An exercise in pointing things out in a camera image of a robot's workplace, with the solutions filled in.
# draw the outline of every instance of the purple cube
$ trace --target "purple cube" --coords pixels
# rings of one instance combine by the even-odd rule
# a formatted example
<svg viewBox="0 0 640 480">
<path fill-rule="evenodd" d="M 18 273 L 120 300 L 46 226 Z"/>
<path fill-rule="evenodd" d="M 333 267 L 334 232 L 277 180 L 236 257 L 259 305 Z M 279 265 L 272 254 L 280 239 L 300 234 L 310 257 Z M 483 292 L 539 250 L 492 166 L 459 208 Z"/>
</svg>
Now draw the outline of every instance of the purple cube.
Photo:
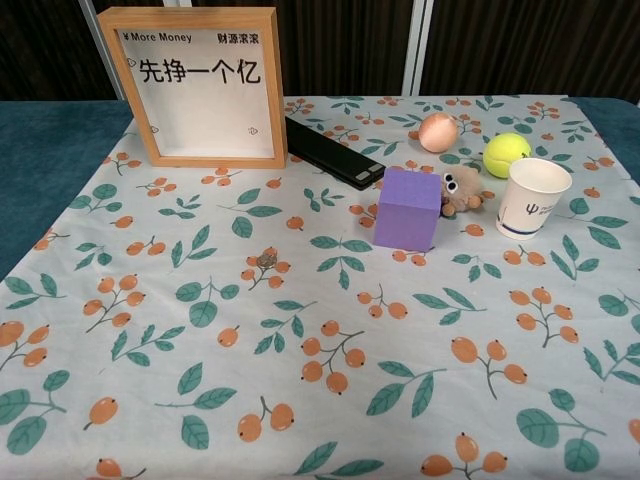
<svg viewBox="0 0 640 480">
<path fill-rule="evenodd" d="M 440 217 L 440 176 L 388 168 L 378 201 L 373 243 L 426 252 Z"/>
</svg>

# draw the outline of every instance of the table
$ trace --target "table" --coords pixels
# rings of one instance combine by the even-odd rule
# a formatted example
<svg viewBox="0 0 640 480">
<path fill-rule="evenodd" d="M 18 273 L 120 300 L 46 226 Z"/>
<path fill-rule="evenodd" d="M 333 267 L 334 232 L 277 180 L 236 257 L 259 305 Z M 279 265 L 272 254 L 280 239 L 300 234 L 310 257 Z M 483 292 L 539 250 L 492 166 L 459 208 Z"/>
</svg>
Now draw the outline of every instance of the table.
<svg viewBox="0 0 640 480">
<path fill-rule="evenodd" d="M 0 287 L 3 478 L 632 478 L 640 192 L 559 96 L 313 97 L 287 114 L 387 166 L 478 168 L 430 252 L 372 245 L 380 184 L 151 168 L 134 125 Z M 442 155 L 413 139 L 454 114 Z M 496 133 L 573 187 L 494 228 Z"/>
</svg>

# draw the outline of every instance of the tennis ball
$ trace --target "tennis ball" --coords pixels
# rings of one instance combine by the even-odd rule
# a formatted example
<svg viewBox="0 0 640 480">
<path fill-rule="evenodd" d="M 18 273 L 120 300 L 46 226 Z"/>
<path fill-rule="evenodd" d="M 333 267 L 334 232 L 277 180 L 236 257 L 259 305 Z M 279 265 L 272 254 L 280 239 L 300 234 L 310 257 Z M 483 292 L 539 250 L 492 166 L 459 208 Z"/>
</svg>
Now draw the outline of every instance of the tennis ball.
<svg viewBox="0 0 640 480">
<path fill-rule="evenodd" d="M 482 161 L 489 173 L 499 178 L 509 176 L 509 167 L 513 162 L 531 155 L 531 146 L 517 133 L 501 133 L 488 144 L 482 155 Z"/>
</svg>

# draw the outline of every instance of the picture frame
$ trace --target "picture frame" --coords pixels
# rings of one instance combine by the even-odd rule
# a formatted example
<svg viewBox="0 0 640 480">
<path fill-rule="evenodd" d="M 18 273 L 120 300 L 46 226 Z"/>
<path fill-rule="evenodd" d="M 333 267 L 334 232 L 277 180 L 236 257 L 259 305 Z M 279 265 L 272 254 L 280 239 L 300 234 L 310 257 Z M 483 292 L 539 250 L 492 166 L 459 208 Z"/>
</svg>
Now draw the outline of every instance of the picture frame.
<svg viewBox="0 0 640 480">
<path fill-rule="evenodd" d="M 273 7 L 111 7 L 98 15 L 154 166 L 283 168 Z"/>
</svg>

